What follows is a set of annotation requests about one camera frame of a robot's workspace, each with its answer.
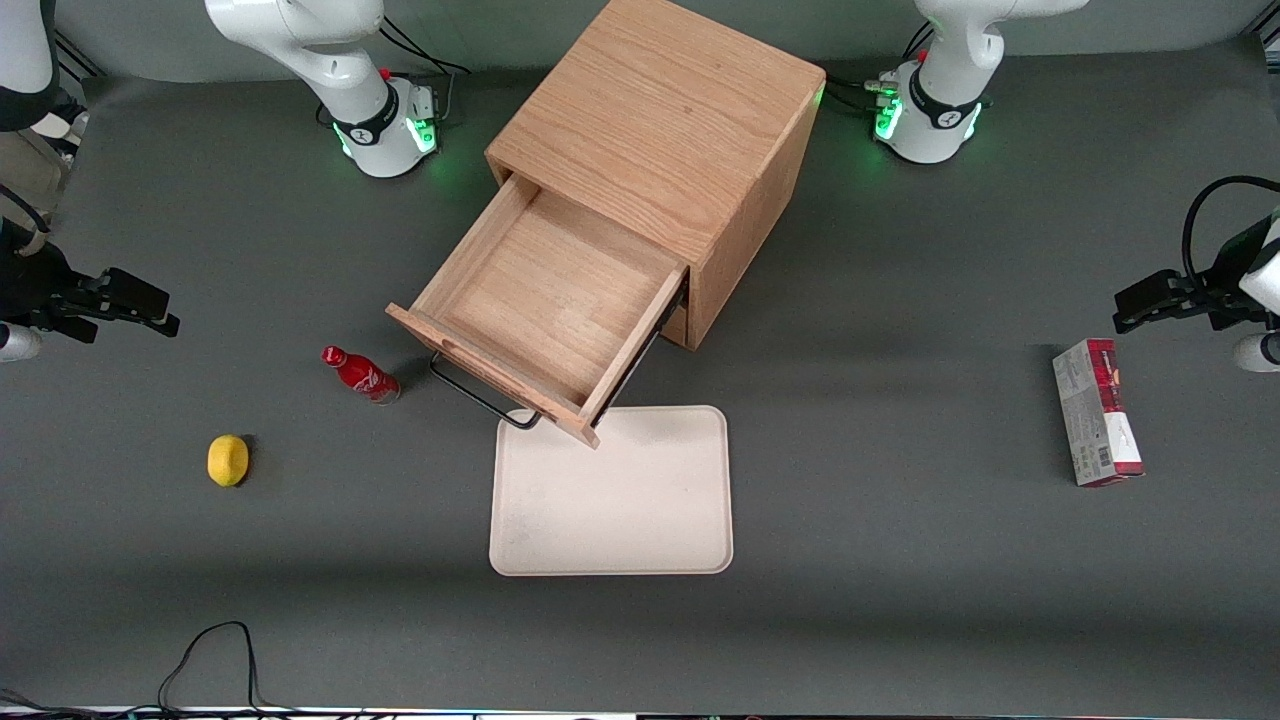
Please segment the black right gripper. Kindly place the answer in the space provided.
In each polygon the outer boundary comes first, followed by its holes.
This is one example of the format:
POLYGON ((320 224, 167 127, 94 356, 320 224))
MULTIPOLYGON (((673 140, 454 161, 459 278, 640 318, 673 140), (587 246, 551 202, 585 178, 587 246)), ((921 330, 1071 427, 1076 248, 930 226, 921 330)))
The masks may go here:
POLYGON ((76 316, 131 322, 177 337, 180 319, 169 311, 170 295, 120 268, 108 268, 93 278, 73 270, 60 249, 46 243, 23 256, 19 250, 35 234, 12 220, 1 232, 1 319, 6 323, 51 331, 82 343, 96 340, 99 327, 76 316), (70 315, 64 313, 70 297, 70 315))

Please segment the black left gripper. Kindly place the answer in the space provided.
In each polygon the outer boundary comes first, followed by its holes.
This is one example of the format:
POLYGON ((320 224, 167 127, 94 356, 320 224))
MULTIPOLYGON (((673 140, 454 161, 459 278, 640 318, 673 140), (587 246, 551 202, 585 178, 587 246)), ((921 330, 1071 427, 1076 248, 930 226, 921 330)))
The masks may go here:
MULTIPOLYGON (((1219 313, 1248 322, 1277 323, 1277 217, 1271 214, 1235 233, 1202 272, 1219 313)), ((1202 314, 1193 283, 1164 269, 1114 295, 1114 328, 1126 334, 1152 322, 1202 314)))

